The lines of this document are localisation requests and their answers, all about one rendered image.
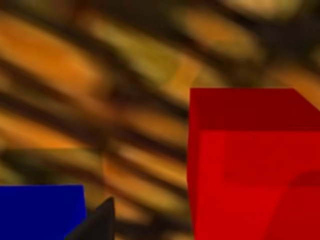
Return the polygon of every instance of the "blue cube face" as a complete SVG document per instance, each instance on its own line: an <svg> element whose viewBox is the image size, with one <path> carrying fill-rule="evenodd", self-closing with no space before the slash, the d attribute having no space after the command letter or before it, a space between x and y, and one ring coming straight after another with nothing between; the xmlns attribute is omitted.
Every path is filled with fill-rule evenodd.
<svg viewBox="0 0 320 240"><path fill-rule="evenodd" d="M81 185L0 186L1 240L63 240L85 218Z"/></svg>

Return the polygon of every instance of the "red cube's top face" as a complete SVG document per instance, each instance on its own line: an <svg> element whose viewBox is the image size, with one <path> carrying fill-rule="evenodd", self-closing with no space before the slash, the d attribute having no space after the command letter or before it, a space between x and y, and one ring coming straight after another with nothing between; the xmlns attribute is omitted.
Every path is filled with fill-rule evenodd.
<svg viewBox="0 0 320 240"><path fill-rule="evenodd" d="M319 130L318 110L291 89L193 89L195 238L320 239Z"/></svg>

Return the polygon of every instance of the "red cube's side face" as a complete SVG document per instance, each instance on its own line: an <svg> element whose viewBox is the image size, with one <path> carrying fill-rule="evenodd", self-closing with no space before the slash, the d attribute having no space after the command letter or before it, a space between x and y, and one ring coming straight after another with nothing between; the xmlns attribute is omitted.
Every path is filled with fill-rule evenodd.
<svg viewBox="0 0 320 240"><path fill-rule="evenodd" d="M193 89L195 239L319 240L319 120L291 89Z"/></svg>

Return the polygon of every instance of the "blurry brown background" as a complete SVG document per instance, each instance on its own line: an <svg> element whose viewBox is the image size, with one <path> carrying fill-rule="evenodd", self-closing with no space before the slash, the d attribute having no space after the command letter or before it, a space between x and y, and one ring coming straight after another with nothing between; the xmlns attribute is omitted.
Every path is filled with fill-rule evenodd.
<svg viewBox="0 0 320 240"><path fill-rule="evenodd" d="M266 64L234 17L285 25L306 2L2 0L1 183L80 183L89 213L115 196L117 239L192 239L189 89L293 87L320 108L317 71L294 50Z"/></svg>

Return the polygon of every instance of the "red cube's front face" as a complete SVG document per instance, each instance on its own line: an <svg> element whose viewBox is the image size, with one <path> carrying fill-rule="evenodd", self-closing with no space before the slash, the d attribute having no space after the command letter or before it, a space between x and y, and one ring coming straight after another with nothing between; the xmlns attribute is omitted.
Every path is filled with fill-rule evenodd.
<svg viewBox="0 0 320 240"><path fill-rule="evenodd" d="M319 240L319 140L320 113L291 89L193 89L195 239Z"/></svg>

